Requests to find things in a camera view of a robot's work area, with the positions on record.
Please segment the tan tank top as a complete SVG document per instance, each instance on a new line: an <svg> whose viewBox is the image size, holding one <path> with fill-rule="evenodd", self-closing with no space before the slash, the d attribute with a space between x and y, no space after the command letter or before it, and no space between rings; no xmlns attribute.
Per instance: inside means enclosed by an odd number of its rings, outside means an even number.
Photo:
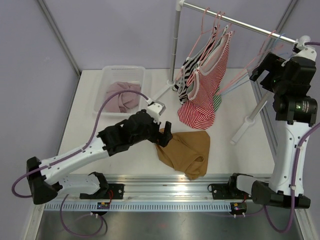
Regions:
<svg viewBox="0 0 320 240"><path fill-rule="evenodd" d="M201 130L173 133L167 146L155 147L161 162L195 180L207 173L210 145L210 136Z"/></svg>

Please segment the pink wire hanger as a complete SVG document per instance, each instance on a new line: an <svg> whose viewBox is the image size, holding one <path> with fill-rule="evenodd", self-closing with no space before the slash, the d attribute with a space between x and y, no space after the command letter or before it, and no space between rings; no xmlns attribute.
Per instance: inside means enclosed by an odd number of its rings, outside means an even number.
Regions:
<svg viewBox="0 0 320 240"><path fill-rule="evenodd" d="M248 73L248 69L252 69L254 66L257 66L258 63L260 62L262 56L266 53L268 53L270 50L267 47L267 42L268 40L270 40L272 38L272 34L275 34L277 31L273 30L267 37L266 39L263 41L258 54L249 62L245 65L245 67L240 70L236 76L230 80L226 86L221 87L219 91L217 91L216 93L218 95L222 94L223 92L225 92L226 90L228 90L230 87L232 87L233 85L235 85L238 80L240 80L242 77L244 77L247 73Z"/></svg>

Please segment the mauve tank top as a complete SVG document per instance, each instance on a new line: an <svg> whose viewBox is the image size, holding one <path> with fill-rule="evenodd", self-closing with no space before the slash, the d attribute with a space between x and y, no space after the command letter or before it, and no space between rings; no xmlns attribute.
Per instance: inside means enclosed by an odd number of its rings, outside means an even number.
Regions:
<svg viewBox="0 0 320 240"><path fill-rule="evenodd" d="M108 99L114 93L124 90L140 92L141 86L136 83L117 81L107 88L105 98ZM139 102L139 94L134 92L123 92L109 100L109 102L106 103L104 110L108 113L127 113L128 110L137 107Z"/></svg>

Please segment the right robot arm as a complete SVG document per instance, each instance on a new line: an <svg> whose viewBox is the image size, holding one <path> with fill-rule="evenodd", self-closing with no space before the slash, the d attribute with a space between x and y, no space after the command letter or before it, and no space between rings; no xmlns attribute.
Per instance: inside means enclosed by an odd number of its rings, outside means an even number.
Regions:
<svg viewBox="0 0 320 240"><path fill-rule="evenodd" d="M314 131L318 103L307 95L316 73L317 53L305 47L285 60L268 53L250 76L274 94L273 109L277 121L277 150L274 169L269 182L251 175L235 173L229 178L227 193L239 198L243 193L256 204L279 208L308 209L311 200L304 195L303 168L309 134Z"/></svg>

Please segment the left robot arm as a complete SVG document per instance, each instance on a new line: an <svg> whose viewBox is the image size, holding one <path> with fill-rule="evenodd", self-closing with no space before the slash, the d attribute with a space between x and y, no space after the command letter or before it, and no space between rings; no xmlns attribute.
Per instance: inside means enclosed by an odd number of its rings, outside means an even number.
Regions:
<svg viewBox="0 0 320 240"><path fill-rule="evenodd" d="M92 172L87 177L73 171L97 160L127 151L142 141L166 147L173 138L172 124L164 129L145 109L94 134L84 145L49 159L27 160L27 182L35 205L48 203L58 195L78 195L80 199L100 200L110 197L110 186L104 174Z"/></svg>

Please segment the red white striped tank top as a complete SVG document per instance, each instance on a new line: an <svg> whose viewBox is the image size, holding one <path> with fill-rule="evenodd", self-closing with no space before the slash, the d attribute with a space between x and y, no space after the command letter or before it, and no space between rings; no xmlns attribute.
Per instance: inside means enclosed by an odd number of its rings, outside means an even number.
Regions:
<svg viewBox="0 0 320 240"><path fill-rule="evenodd" d="M215 121L215 99L227 70L233 32L224 33L216 46L205 54L187 85L193 86L187 101L177 111L180 122L193 129L206 130Z"/></svg>

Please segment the black white striped tank top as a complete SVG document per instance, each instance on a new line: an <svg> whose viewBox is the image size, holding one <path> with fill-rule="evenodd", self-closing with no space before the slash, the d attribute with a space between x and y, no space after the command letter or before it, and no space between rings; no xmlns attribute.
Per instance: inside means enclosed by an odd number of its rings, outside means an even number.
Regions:
<svg viewBox="0 0 320 240"><path fill-rule="evenodd" d="M186 58L175 78L175 85L173 86L172 90L177 93L178 100L181 105L188 100L187 81L198 66L198 61L204 51L204 48L205 46L195 56Z"/></svg>

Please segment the green white striped tank top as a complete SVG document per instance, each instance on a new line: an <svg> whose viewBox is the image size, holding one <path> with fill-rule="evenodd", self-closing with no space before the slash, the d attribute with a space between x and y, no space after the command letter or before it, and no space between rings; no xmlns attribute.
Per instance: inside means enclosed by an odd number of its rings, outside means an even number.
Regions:
<svg viewBox="0 0 320 240"><path fill-rule="evenodd" d="M216 92L213 95L213 110L214 110L214 112L216 112L219 109L219 107L222 103L222 97L219 94L219 92L220 92L220 87L217 88Z"/></svg>

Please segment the pink hanger on rack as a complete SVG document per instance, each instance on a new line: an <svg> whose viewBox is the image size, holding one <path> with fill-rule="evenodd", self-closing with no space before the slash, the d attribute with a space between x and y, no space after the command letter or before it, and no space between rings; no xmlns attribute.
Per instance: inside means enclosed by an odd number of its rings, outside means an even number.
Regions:
<svg viewBox="0 0 320 240"><path fill-rule="evenodd" d="M221 18L222 16L225 14L225 12L222 12L222 11L219 11L217 14L216 14L216 17L213 21L213 27L212 29L210 30L206 30L204 31L203 30L203 24L204 24L204 16L205 16L205 13L209 10L209 8L207 8L205 11L204 11L204 14L202 16L202 22L201 22L201 34L200 34L200 38L202 37L202 35L206 34L206 33L210 33L210 36L209 36L209 40L207 41L207 44L205 45L204 47L204 50L199 58L199 61L198 61L198 66L202 66L205 62L205 59L206 57L210 54L211 50L213 49L214 47L214 44L217 40L217 35L219 34L219 30L220 30L220 22L221 22Z"/></svg>
<svg viewBox="0 0 320 240"><path fill-rule="evenodd" d="M191 51L190 51L190 53L189 53L189 55L188 55L188 58L190 58L191 57L191 55L192 55L192 53L193 53L193 51L194 51L194 49L196 48L196 46L197 46L197 44L198 44L198 42L199 42L199 40L201 39L201 37L202 37L202 35L204 35L205 33L207 33L208 31L204 31L204 19L205 19L205 15L207 14L207 11L209 11L210 10L210 8L209 7L207 7L206 9L205 9L205 11L203 12L203 14L202 14L202 18L201 18L201 28L200 28L200 35L198 36L198 38L197 38L197 40L196 40L196 42L194 43L194 45L193 45L193 47L192 47L192 49L191 49Z"/></svg>

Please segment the white plastic basket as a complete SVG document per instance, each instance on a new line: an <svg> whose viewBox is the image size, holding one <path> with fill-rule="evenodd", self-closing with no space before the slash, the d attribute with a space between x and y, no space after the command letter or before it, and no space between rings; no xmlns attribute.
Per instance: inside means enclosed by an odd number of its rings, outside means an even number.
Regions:
<svg viewBox="0 0 320 240"><path fill-rule="evenodd" d="M93 112L98 113L102 104L106 99L107 88L115 82L129 82L133 84L140 84L140 93L148 95L150 89L146 82L145 68L142 66L125 66L125 65L114 65L106 66L102 69L102 74L98 80L97 94L93 107ZM101 111L102 116L113 116L113 117L127 117L144 107L145 99L140 96L139 104L137 107L129 109L127 113L115 113L106 112L105 107Z"/></svg>

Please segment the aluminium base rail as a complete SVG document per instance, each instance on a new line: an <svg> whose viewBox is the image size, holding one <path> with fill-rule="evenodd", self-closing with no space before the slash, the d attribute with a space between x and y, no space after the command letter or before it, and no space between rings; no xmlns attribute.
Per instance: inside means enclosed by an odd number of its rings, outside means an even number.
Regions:
<svg viewBox="0 0 320 240"><path fill-rule="evenodd" d="M254 181L269 182L269 175L209 175L188 180L181 175L169 177L106 176L114 200L180 199L180 200L242 200L250 199Z"/></svg>

